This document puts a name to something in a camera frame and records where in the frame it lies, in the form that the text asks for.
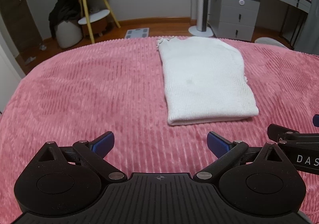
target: screw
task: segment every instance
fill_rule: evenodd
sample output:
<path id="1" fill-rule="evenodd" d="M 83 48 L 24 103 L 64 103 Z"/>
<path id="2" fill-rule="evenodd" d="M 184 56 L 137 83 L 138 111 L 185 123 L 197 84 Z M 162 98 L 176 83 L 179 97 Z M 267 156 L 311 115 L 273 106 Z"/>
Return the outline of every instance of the screw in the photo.
<path id="1" fill-rule="evenodd" d="M 207 180 L 207 179 L 210 179 L 212 177 L 212 174 L 208 173 L 208 172 L 199 172 L 199 173 L 196 174 L 196 176 L 199 179 Z"/>
<path id="2" fill-rule="evenodd" d="M 112 180 L 120 180 L 124 177 L 124 174 L 120 172 L 112 172 L 108 175 L 108 177 Z"/>

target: blue gripper pad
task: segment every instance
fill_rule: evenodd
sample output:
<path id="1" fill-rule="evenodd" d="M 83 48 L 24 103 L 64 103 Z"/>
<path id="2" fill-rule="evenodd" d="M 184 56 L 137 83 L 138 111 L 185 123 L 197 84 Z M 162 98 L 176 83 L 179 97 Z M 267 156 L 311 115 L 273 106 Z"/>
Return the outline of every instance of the blue gripper pad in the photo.
<path id="1" fill-rule="evenodd" d="M 114 134 L 112 132 L 104 133 L 97 139 L 90 142 L 91 150 L 104 158 L 114 147 Z"/>
<path id="2" fill-rule="evenodd" d="M 207 135 L 207 146 L 217 158 L 220 158 L 233 148 L 233 143 L 215 132 L 209 132 Z"/>
<path id="3" fill-rule="evenodd" d="M 316 114 L 316 115 L 312 118 L 312 123 L 314 124 L 315 127 L 319 127 L 319 114 Z"/>

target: pink ribbed blanket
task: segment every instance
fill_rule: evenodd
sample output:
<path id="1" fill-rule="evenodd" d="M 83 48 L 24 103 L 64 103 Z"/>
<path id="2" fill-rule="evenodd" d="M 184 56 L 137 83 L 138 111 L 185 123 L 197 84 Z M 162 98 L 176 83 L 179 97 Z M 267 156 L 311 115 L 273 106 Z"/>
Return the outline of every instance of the pink ribbed blanket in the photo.
<path id="1" fill-rule="evenodd" d="M 13 186 L 48 140 L 60 146 L 115 134 L 106 160 L 131 172 L 190 172 L 215 158 L 206 135 L 262 146 L 276 123 L 318 132 L 319 57 L 275 46 L 224 40 L 241 51 L 259 115 L 238 122 L 171 127 L 156 38 L 110 40 L 63 52 L 20 83 L 0 118 L 0 223 L 19 216 Z M 307 196 L 302 210 L 319 221 L 319 176 L 301 173 Z"/>

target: yellow table leg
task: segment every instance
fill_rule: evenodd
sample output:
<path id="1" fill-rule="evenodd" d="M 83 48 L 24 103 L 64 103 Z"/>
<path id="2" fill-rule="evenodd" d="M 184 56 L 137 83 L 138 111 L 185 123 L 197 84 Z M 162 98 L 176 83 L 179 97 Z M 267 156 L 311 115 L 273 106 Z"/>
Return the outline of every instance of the yellow table leg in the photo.
<path id="1" fill-rule="evenodd" d="M 79 0 L 79 4 L 81 7 L 81 18 L 83 17 L 83 5 L 82 5 L 82 0 Z"/>
<path id="2" fill-rule="evenodd" d="M 94 44 L 95 41 L 94 41 L 93 32 L 92 32 L 91 23 L 90 23 L 89 10 L 87 8 L 87 0 L 82 0 L 82 1 L 83 1 L 85 18 L 87 20 L 87 28 L 88 28 L 89 34 L 90 34 L 90 39 L 91 39 L 92 44 Z"/>
<path id="3" fill-rule="evenodd" d="M 110 10 L 110 14 L 111 14 L 112 17 L 113 17 L 113 19 L 114 19 L 114 21 L 115 21 L 115 23 L 116 23 L 116 26 L 117 26 L 118 28 L 120 28 L 121 26 L 120 26 L 119 22 L 117 21 L 117 19 L 115 18 L 115 15 L 114 15 L 114 13 L 113 13 L 113 11 L 112 11 L 110 5 L 108 4 L 107 0 L 103 0 L 103 1 L 104 1 L 105 5 L 106 5 L 106 8 L 107 8 L 108 10 Z"/>

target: tower fan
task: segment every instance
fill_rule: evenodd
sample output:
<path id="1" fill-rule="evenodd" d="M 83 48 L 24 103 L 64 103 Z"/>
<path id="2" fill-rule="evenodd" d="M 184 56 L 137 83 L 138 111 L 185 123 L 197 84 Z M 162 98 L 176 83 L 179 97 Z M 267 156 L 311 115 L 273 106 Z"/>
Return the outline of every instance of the tower fan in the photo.
<path id="1" fill-rule="evenodd" d="M 207 27 L 208 0 L 197 0 L 197 25 L 192 26 L 188 31 L 199 37 L 211 37 L 213 32 Z"/>

